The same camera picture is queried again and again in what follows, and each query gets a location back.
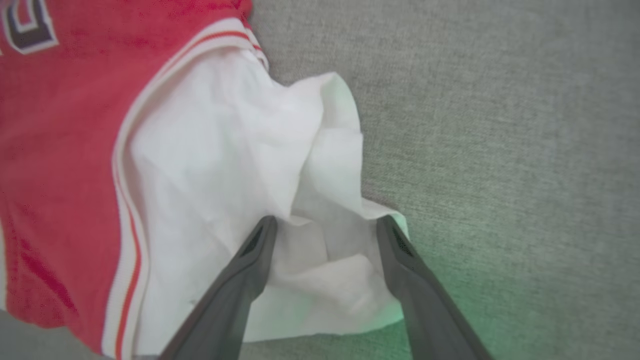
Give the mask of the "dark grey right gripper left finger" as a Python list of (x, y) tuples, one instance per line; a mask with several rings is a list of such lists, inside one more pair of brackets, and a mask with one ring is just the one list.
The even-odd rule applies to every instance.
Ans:
[(237, 360), (251, 304), (268, 282), (278, 221), (261, 218), (176, 331), (160, 360)]

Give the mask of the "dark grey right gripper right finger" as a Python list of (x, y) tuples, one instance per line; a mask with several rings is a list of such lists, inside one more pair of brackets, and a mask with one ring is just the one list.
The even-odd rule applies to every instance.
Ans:
[(487, 348), (391, 216), (375, 224), (387, 289), (399, 301), (414, 360), (491, 360)]

